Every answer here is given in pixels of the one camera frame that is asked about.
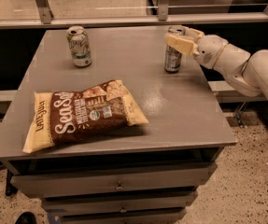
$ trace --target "shoe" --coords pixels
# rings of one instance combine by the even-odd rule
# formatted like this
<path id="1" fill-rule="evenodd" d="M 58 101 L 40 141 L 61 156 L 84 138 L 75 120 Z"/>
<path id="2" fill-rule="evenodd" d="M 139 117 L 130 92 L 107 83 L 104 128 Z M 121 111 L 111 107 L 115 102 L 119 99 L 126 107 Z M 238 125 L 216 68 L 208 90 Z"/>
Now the shoe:
<path id="1" fill-rule="evenodd" d="M 25 212 L 20 215 L 15 224 L 36 224 L 36 218 L 33 213 Z"/>

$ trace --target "aluminum can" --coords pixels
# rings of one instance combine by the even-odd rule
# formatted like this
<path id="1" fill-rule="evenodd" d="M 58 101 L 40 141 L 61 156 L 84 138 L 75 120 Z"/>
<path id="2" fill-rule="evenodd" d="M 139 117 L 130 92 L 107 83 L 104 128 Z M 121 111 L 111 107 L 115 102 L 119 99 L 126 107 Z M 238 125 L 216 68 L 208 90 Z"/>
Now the aluminum can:
<path id="1" fill-rule="evenodd" d="M 92 63 L 89 39 L 82 26 L 72 26 L 67 30 L 67 41 L 74 65 L 86 67 Z"/>
<path id="2" fill-rule="evenodd" d="M 183 35 L 184 29 L 182 26 L 170 26 L 168 33 Z M 164 70 L 169 73 L 176 73 L 179 71 L 181 65 L 182 54 L 167 45 L 165 51 Z"/>

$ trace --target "gray table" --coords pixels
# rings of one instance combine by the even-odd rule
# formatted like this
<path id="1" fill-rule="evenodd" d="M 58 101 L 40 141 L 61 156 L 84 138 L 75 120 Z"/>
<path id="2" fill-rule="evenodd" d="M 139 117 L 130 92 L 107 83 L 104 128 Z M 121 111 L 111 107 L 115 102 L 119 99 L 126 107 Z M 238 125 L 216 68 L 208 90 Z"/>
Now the gray table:
<path id="1" fill-rule="evenodd" d="M 65 30 L 45 33 L 0 126 L 0 161 L 14 174 L 14 186 L 29 197 L 41 198 L 47 211 L 51 212 L 58 210 L 58 206 L 50 207 L 54 204 L 52 202 L 63 204 L 64 201 L 59 200 L 62 196 L 80 195 L 84 200 L 80 201 L 79 209 L 83 210 L 82 205 L 87 203 L 85 198 L 91 195 L 105 193 L 106 198 L 109 197 L 108 202 L 116 199 L 125 202 L 133 200 L 138 191 L 142 191 L 140 194 L 144 197 L 148 196 L 145 190 L 163 189 L 169 194 L 173 193 L 167 195 L 170 198 L 176 196 L 174 193 L 178 191 L 186 192 L 178 188 L 195 189 L 201 185 L 203 182 L 194 180 L 203 178 L 197 174 L 206 172 L 204 179 L 209 178 L 216 168 L 215 158 L 224 147 L 234 145 L 236 140 L 200 66 L 193 59 L 183 59 L 177 74 L 164 71 L 164 34 L 167 28 L 88 29 L 92 65 L 86 68 L 73 65 Z M 60 145 L 31 155 L 22 153 L 34 116 L 35 91 L 81 91 L 110 79 L 123 81 L 144 111 L 149 125 L 95 136 L 81 144 Z M 177 176 L 182 176 L 180 172 L 184 172 L 184 175 L 191 172 L 192 178 L 182 180 Z M 129 179 L 144 180 L 145 174 L 156 181 L 151 183 L 145 179 L 144 183 L 134 183 L 127 189 L 120 182 L 121 179 L 122 183 Z M 170 175 L 170 181 L 156 186 L 166 175 Z M 101 183 L 104 176 L 106 181 L 117 182 L 118 187 L 121 187 L 121 196 L 117 197 L 115 193 L 108 195 L 109 184 L 106 182 L 102 188 L 87 187 L 90 182 L 95 186 L 95 180 L 97 184 Z M 139 210 L 142 214 L 136 209 L 122 213 L 126 213 L 126 220 L 132 223 L 141 221 L 140 217 L 153 221 L 155 218 L 151 217 L 160 217 L 160 213 L 168 216 L 170 212 L 184 206 L 172 205 L 173 209 L 171 205 L 155 207 L 159 212 L 154 214 L 145 211 L 146 207 L 141 207 L 143 211 Z M 72 215 L 69 218 L 64 217 L 66 215 L 63 211 L 61 214 L 53 211 L 53 214 L 61 216 L 65 223 L 99 221 L 95 211 L 97 208 L 93 212 L 76 209 L 77 206 L 73 205 L 68 210 L 67 215 Z M 116 219 L 124 220 L 124 217 L 116 216 L 112 210 L 107 212 L 107 223 Z"/>

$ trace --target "snack bag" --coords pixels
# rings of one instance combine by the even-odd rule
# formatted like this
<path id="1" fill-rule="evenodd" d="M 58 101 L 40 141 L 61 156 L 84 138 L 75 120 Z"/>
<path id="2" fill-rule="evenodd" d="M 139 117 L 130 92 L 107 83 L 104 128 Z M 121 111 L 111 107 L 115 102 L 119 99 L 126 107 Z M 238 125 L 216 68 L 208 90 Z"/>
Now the snack bag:
<path id="1" fill-rule="evenodd" d="M 79 92 L 35 93 L 35 116 L 23 152 L 146 123 L 148 120 L 121 80 Z"/>

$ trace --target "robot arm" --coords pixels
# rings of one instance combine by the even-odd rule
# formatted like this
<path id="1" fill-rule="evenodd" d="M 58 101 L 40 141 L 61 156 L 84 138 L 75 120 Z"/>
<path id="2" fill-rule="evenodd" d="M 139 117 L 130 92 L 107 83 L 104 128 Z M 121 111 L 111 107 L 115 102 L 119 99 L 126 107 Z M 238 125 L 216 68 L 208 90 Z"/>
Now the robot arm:
<path id="1" fill-rule="evenodd" d="M 268 50 L 254 55 L 217 35 L 184 27 L 184 35 L 167 34 L 167 44 L 207 69 L 221 73 L 233 88 L 245 96 L 263 93 L 268 100 Z"/>

